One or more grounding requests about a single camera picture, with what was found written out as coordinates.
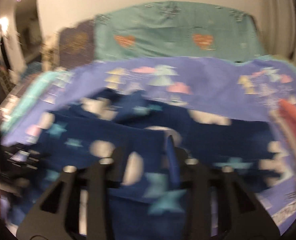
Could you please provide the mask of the navy fleece star garment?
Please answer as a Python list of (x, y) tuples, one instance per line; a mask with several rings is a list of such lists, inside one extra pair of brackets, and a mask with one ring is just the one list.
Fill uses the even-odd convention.
[[(277, 239), (262, 205), (287, 168), (265, 121), (101, 90), (4, 139), (21, 239)], [(212, 215), (218, 233), (212, 234)]]

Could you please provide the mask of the purple printed blanket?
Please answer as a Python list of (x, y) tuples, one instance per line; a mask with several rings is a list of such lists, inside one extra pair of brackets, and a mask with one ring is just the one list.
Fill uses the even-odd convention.
[(64, 88), (52, 85), (6, 133), (3, 142), (48, 152), (41, 175), (12, 204), (20, 224), (66, 165), (82, 168), (120, 145), (133, 143), (120, 191), (118, 217), (147, 223), (158, 235), (177, 232), (184, 195), (170, 188), (165, 140), (203, 163), (236, 169), (284, 233), (296, 219), (296, 158), (274, 118), (279, 101), (296, 106), (296, 68), (271, 57), (233, 63), (212, 57), (156, 57), (95, 61), (71, 70)]

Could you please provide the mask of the dark purple tree-print pillow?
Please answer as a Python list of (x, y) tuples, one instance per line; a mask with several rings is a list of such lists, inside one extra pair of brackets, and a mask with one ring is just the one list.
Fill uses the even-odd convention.
[(89, 64), (95, 58), (95, 22), (86, 20), (66, 28), (59, 36), (59, 66), (67, 69)]

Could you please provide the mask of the turquoise quilt edge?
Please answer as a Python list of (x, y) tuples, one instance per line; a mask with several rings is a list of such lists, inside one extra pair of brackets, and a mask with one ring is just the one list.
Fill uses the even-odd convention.
[(43, 72), (36, 77), (19, 99), (19, 102), (10, 113), (8, 120), (2, 122), (1, 131), (5, 133), (10, 132), (52, 85), (64, 88), (72, 77), (73, 72), (67, 70)]

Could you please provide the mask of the green heart-print sheet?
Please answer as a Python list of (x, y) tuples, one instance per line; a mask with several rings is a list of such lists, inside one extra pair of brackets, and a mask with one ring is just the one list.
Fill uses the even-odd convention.
[(245, 62), (265, 54), (244, 11), (194, 2), (151, 2), (95, 17), (95, 57), (216, 57)]

